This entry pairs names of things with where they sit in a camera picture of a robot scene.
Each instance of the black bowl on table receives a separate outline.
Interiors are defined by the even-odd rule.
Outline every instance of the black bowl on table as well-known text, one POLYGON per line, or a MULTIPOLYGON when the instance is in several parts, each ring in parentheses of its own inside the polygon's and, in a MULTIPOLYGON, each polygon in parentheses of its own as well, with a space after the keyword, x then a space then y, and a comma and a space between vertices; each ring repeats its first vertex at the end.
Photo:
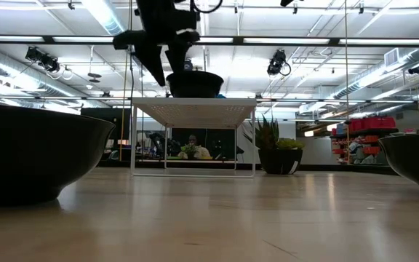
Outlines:
POLYGON ((419 185, 419 135, 403 135, 379 140, 392 169, 419 185))
POLYGON ((86 116, 0 106, 0 205, 56 199, 96 166, 113 129, 86 116))
POLYGON ((205 71, 181 71, 166 80, 174 98, 216 98, 224 83, 218 75, 205 71))

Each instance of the green plant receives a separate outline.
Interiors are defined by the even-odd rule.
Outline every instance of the green plant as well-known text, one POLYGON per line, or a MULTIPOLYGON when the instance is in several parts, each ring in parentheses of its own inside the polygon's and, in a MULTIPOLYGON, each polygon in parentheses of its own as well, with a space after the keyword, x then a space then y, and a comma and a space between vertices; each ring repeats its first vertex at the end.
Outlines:
POLYGON ((188 144, 180 148, 180 150, 187 154, 187 156, 193 156, 196 153, 196 146, 194 144, 188 144))
POLYGON ((291 138, 280 138, 279 141, 276 143, 277 148, 279 149, 298 149, 301 150, 305 147, 305 144, 303 144, 300 141, 296 141, 295 139, 291 138))
MULTIPOLYGON (((244 137, 253 143, 252 135, 244 133, 244 137)), ((263 116, 263 125, 258 120, 258 128, 255 127, 255 145, 259 149, 276 149, 277 141, 279 141, 279 124, 277 120, 271 120, 268 122, 263 116)))

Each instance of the potted plant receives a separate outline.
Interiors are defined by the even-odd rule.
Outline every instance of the potted plant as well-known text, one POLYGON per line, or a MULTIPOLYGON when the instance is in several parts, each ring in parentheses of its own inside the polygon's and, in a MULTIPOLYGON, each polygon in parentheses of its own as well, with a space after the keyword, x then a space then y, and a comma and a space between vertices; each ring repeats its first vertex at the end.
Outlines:
MULTIPOLYGON (((252 136, 244 137, 253 143, 252 136)), ((277 120, 268 122, 263 116, 263 125, 258 121, 255 128, 255 145, 259 148, 261 167, 268 174, 286 175, 297 171, 302 160, 303 143, 289 138, 279 138, 277 120)))
POLYGON ((194 144, 188 144, 180 148, 183 153, 187 155, 188 160, 195 160, 195 153, 197 152, 194 144))

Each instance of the duct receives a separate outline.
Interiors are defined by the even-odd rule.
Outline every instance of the duct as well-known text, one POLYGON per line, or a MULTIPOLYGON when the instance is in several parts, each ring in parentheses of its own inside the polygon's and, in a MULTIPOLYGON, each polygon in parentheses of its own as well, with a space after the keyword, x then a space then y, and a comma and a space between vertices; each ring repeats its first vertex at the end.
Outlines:
MULTIPOLYGON (((37 71, 31 67, 17 62, 0 53, 0 75, 5 74, 21 82, 24 86, 29 85, 31 89, 43 87, 46 89, 46 96, 71 96, 84 97, 87 96, 83 92, 75 90, 59 81, 51 79, 46 74, 37 71)), ((89 107, 109 108, 107 104, 100 101, 82 101, 89 107)))
MULTIPOLYGON (((413 68, 419 64, 419 49, 404 48, 399 49, 399 56, 397 59, 399 62, 396 65, 386 67, 384 61, 374 65, 370 69, 355 76, 349 84, 343 83, 338 87, 338 91, 330 95, 327 99, 341 99, 347 94, 351 94, 357 90, 370 86, 371 84, 378 82, 391 73, 398 70, 406 70, 413 68)), ((325 102, 311 103, 300 107, 300 113, 309 111, 315 111, 322 106, 325 106, 325 102)))
MULTIPOLYGON (((81 2, 109 35, 116 36, 126 31, 127 28, 122 24, 109 0, 81 0, 81 2)), ((138 68, 141 68, 142 63, 137 57, 133 55, 132 60, 138 68)))

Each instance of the white perforated tabletop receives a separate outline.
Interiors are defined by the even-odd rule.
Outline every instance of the white perforated tabletop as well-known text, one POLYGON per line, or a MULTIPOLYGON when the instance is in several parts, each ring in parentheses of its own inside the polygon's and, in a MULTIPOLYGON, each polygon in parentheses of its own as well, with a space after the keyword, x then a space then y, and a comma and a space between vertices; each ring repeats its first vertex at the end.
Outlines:
POLYGON ((256 107, 256 99, 133 98, 134 106, 165 127, 234 129, 256 107))

